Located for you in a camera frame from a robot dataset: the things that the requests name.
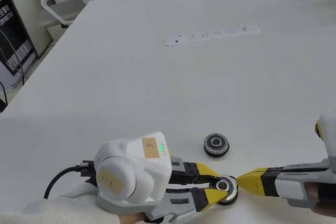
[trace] white plastic housing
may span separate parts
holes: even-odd
[[[104,143],[94,167],[100,196],[118,206],[158,204],[172,173],[161,132]]]

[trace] barcode poster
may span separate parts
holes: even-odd
[[[7,36],[16,53],[15,56],[10,43],[0,32],[0,61],[14,76],[19,69],[18,60],[23,65],[34,49],[15,13],[11,0],[0,1],[0,30]]]

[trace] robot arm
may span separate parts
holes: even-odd
[[[94,167],[99,207],[116,215],[144,212],[151,221],[172,214],[170,222],[177,222],[223,200],[229,190],[237,191],[233,178],[171,157],[161,132],[103,144]],[[169,184],[204,183],[209,188],[167,189]]]

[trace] gray plastic part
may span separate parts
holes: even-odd
[[[171,156],[172,170],[177,172],[185,172],[183,160],[178,157]]]
[[[317,203],[317,199],[311,198],[304,187],[305,182],[315,182],[315,183],[328,183],[328,184],[336,184],[336,173],[329,168],[329,160],[324,159],[319,163],[311,163],[311,164],[295,164],[288,165],[284,167],[286,169],[314,169],[314,168],[327,168],[327,170],[322,172],[297,172],[297,173],[280,173],[277,177],[277,180],[285,180],[285,181],[296,181],[301,184],[304,192],[303,200],[294,200],[287,199],[288,204],[293,207],[300,208],[311,208]]]
[[[112,202],[109,202],[100,196],[100,192],[97,194],[97,205],[104,209],[107,212],[110,212],[114,215],[132,215],[137,214],[138,212],[147,212],[151,211],[156,206],[128,206],[121,207]]]
[[[336,172],[336,157],[329,156],[330,167]]]
[[[187,204],[172,204],[174,199],[186,199]],[[169,194],[165,193],[159,205],[144,213],[150,220],[156,220],[163,216],[173,215],[169,222],[173,222],[176,217],[195,211],[195,204],[191,193]]]

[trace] white sleeve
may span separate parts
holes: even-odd
[[[0,223],[14,224],[120,224],[117,215],[100,209],[96,204],[97,189],[83,183],[70,193],[52,200],[40,199],[14,214],[0,214]]]

